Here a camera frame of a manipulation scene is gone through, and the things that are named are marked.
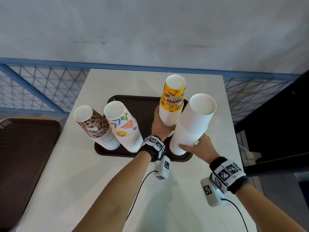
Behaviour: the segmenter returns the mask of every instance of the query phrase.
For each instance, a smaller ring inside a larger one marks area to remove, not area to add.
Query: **yellow paper cup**
[[[185,88],[186,80],[181,75],[173,74],[166,78],[160,100],[164,110],[169,112],[181,111]]]

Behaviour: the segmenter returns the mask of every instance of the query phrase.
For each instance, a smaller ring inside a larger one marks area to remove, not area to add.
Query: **black cable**
[[[156,170],[153,170],[153,171],[151,171],[150,173],[148,173],[147,174],[147,176],[145,176],[145,178],[144,178],[144,180],[141,182],[141,186],[143,185],[143,183],[144,183],[144,181],[145,181],[145,179],[151,174],[151,173],[153,173],[153,172],[158,172],[158,171],[156,171]],[[139,191],[141,190],[141,186],[139,187],[139,189],[138,189],[138,191],[137,191],[137,194],[136,194],[136,197],[135,197],[135,200],[134,200],[134,202],[133,202],[133,205],[132,205],[132,207],[131,207],[131,210],[130,210],[130,212],[129,212],[129,214],[128,214],[128,217],[127,217],[127,219],[129,218],[129,215],[131,214],[131,212],[132,212],[132,209],[133,209],[133,207],[134,207],[134,204],[135,204],[135,201],[136,201],[136,199],[137,199],[137,196],[138,196],[138,193],[139,193]]]
[[[244,218],[243,218],[243,215],[241,214],[241,212],[240,212],[240,210],[238,209],[238,207],[237,207],[232,201],[230,201],[230,200],[228,200],[228,199],[221,199],[221,200],[229,201],[231,204],[233,204],[233,205],[237,208],[237,210],[239,211],[239,213],[240,213],[240,215],[241,215],[241,218],[243,219],[243,223],[245,224],[246,230],[247,230],[247,232],[248,232],[247,225],[246,225],[245,220],[244,220]]]

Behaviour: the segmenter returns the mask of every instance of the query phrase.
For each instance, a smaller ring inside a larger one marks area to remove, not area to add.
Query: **stack of paper cups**
[[[104,114],[119,142],[132,153],[136,153],[143,138],[134,117],[120,101],[112,101],[104,108]]]
[[[185,153],[178,144],[192,146],[206,132],[209,121],[217,108],[216,101],[207,94],[195,94],[181,113],[170,142],[175,155]]]
[[[166,78],[159,107],[160,119],[166,126],[177,123],[183,108],[185,87],[186,80],[180,75],[173,74]]]
[[[115,150],[120,142],[115,138],[107,119],[90,106],[83,105],[74,112],[74,119],[87,135],[107,150]]]

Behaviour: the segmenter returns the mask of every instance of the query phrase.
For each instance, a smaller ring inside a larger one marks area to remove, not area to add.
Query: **left hand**
[[[159,116],[159,106],[154,112],[154,121],[152,123],[151,135],[158,136],[162,142],[168,137],[170,132],[175,130],[176,125],[165,126]]]

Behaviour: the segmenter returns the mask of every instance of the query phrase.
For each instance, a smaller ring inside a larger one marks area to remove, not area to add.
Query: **wire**
[[[241,215],[241,218],[243,219],[243,223],[245,224],[246,230],[247,230],[247,232],[248,232],[247,225],[246,225],[245,220],[244,220],[244,218],[243,218],[243,215],[241,214],[241,212],[240,212],[240,210],[238,209],[238,207],[237,207],[232,201],[230,201],[230,200],[228,200],[228,199],[221,199],[221,200],[229,201],[231,204],[233,204],[233,205],[237,208],[237,210],[239,211],[239,213],[240,213],[240,215]]]
[[[156,171],[156,170],[153,170],[153,171],[151,171],[150,173],[148,173],[147,174],[147,176],[145,176],[145,178],[144,178],[144,180],[141,182],[141,186],[143,185],[143,183],[144,183],[144,181],[145,181],[145,179],[151,174],[151,173],[153,173],[153,172],[158,172],[158,171]],[[133,209],[133,207],[134,207],[134,204],[135,204],[135,201],[136,201],[136,199],[137,199],[137,196],[138,196],[138,193],[139,193],[139,191],[141,190],[141,186],[139,187],[139,189],[138,189],[138,191],[137,191],[137,194],[136,194],[136,197],[135,197],[135,200],[134,200],[134,202],[133,202],[133,205],[132,205],[132,207],[131,207],[131,210],[130,210],[130,212],[129,212],[129,214],[128,214],[128,216],[127,216],[127,219],[129,218],[129,215],[131,214],[131,212],[132,212],[132,209]]]
[[[253,154],[252,154],[250,151],[248,151],[246,148],[244,148],[243,146],[241,146],[241,145],[239,145],[239,144],[238,144],[238,146],[241,147],[242,149],[244,149],[245,151],[249,152],[250,155],[252,156],[252,160],[254,160],[254,156],[253,156]]]

